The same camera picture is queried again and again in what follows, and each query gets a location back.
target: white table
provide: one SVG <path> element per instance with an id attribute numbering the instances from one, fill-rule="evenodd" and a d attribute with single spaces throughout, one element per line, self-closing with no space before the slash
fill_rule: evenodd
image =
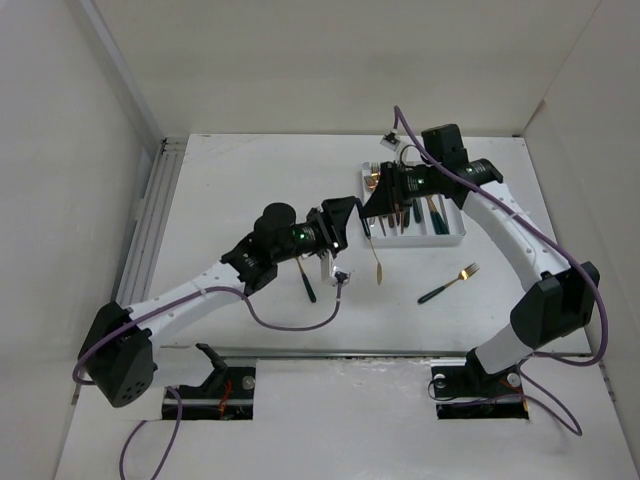
<path id="1" fill-rule="evenodd" d="M 534 404 L 529 421 L 437 420 L 423 359 L 261 360 L 254 419 L 184 422 L 159 478 L 637 478 L 597 367 L 533 359 L 525 371 L 566 402 L 582 438 Z M 116 410 L 83 387 L 56 480 L 118 478 L 124 441 L 139 420 L 160 418 L 162 393 L 150 389 Z M 138 432 L 125 462 L 129 480 L 150 478 L 172 429 L 173 421 L 157 421 Z"/>
<path id="2" fill-rule="evenodd" d="M 217 261 L 252 230 L 271 202 L 291 204 L 301 221 L 309 208 L 326 198 L 359 195 L 362 163 L 392 159 L 379 140 L 357 135 L 191 135 L 150 296 L 193 278 Z M 471 159 L 494 162 L 522 207 L 553 236 L 524 140 L 467 138 L 465 144 Z M 417 160 L 415 151 L 410 152 Z M 354 274 L 334 323 L 304 334 L 273 332 L 255 324 L 238 303 L 181 332 L 175 343 L 276 352 L 466 352 L 507 324 L 523 291 L 489 237 L 468 217 L 464 220 L 467 236 L 458 247 L 378 250 L 385 272 L 383 286 L 378 287 L 374 259 L 354 214 L 348 226 L 350 246 L 338 257 L 338 264 Z M 428 304 L 416 304 L 420 295 L 472 262 L 480 265 L 476 277 Z M 278 278 L 252 297 L 263 319 L 308 325 L 329 315 L 333 288 L 320 284 L 315 257 L 304 266 L 318 303 L 309 303 L 295 262 L 286 262 L 280 265 Z M 553 342 L 549 349 L 589 352 L 582 330 Z"/>

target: fork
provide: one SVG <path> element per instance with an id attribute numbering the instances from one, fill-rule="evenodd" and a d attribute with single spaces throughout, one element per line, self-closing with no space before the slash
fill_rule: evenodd
<path id="1" fill-rule="evenodd" d="M 472 263 L 467 268 L 462 270 L 454 280 L 451 280 L 449 283 L 445 283 L 443 286 L 438 287 L 435 290 L 427 293 L 426 295 L 421 296 L 418 299 L 418 303 L 423 304 L 426 301 L 431 300 L 436 295 L 444 292 L 447 288 L 449 288 L 451 285 L 456 283 L 458 280 L 468 280 L 469 277 L 471 277 L 471 275 L 476 273 L 478 270 L 480 270 L 480 267 L 476 263 Z"/>

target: screw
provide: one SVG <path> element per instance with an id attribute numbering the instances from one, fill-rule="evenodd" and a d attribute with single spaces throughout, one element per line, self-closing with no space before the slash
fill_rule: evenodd
<path id="1" fill-rule="evenodd" d="M 519 387 L 520 385 L 522 385 L 520 375 L 518 375 L 517 373 L 510 373 L 509 375 L 507 375 L 507 382 L 509 382 L 509 385 L 511 385 L 512 387 Z"/>
<path id="2" fill-rule="evenodd" d="M 444 373 L 436 373 L 433 376 L 433 385 L 436 388 L 444 388 L 447 386 L 447 383 L 445 382 L 446 379 L 447 377 L 444 376 Z"/>
<path id="3" fill-rule="evenodd" d="M 244 388 L 245 390 L 253 390 L 255 386 L 256 386 L 256 379 L 253 378 L 251 375 L 247 375 L 242 379 L 242 388 Z"/>

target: bolt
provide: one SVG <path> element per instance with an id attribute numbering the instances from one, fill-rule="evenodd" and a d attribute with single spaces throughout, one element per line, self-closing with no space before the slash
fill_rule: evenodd
<path id="1" fill-rule="evenodd" d="M 242 388 L 244 388 L 245 390 L 253 390 L 255 386 L 256 386 L 256 379 L 253 378 L 251 375 L 247 375 L 242 379 Z"/>
<path id="2" fill-rule="evenodd" d="M 520 375 L 518 375 L 517 373 L 510 373 L 509 375 L 507 375 L 507 382 L 509 382 L 509 385 L 511 385 L 512 387 L 519 387 L 520 385 L 522 385 Z"/>
<path id="3" fill-rule="evenodd" d="M 433 376 L 433 385 L 436 388 L 444 388 L 447 386 L 447 383 L 445 382 L 446 379 L 447 377 L 444 376 L 444 373 L 436 373 Z"/>

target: white wall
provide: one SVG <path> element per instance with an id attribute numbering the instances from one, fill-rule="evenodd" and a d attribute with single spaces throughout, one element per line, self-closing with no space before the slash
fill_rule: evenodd
<path id="1" fill-rule="evenodd" d="M 51 478 L 142 144 L 63 0 L 0 0 L 0 465 Z"/>
<path id="2" fill-rule="evenodd" d="M 640 465 L 640 3 L 603 0 L 525 130 L 560 241 L 602 275 L 605 365 Z M 597 318 L 590 326 L 599 340 Z"/>
<path id="3" fill-rule="evenodd" d="M 160 127 L 521 133 L 598 0 L 96 0 Z"/>

